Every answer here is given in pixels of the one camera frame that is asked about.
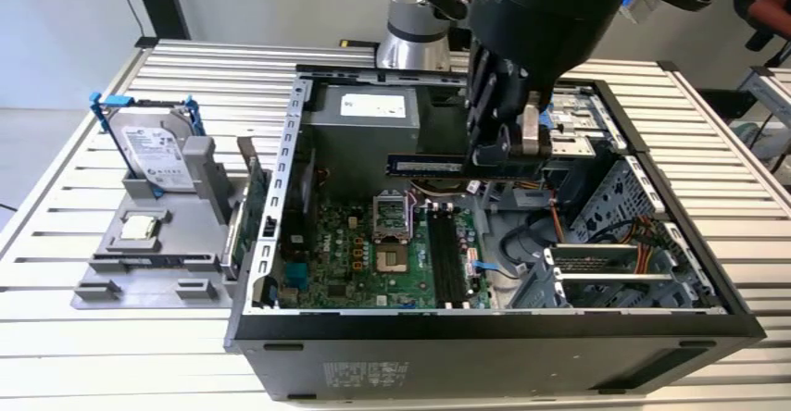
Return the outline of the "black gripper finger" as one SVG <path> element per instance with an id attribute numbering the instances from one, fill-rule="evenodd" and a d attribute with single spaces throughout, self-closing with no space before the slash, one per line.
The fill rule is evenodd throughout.
<path id="1" fill-rule="evenodd" d="M 494 144 L 498 125 L 492 120 L 492 95 L 498 90 L 498 57 L 483 44 L 475 44 L 469 56 L 469 146 L 465 170 L 477 166 L 476 154 Z"/>
<path id="2" fill-rule="evenodd" d="M 552 150 L 540 114 L 552 99 L 551 81 L 539 81 L 526 68 L 498 57 L 498 90 L 492 95 L 492 120 L 498 125 L 492 145 L 479 153 L 477 167 L 528 161 Z"/>

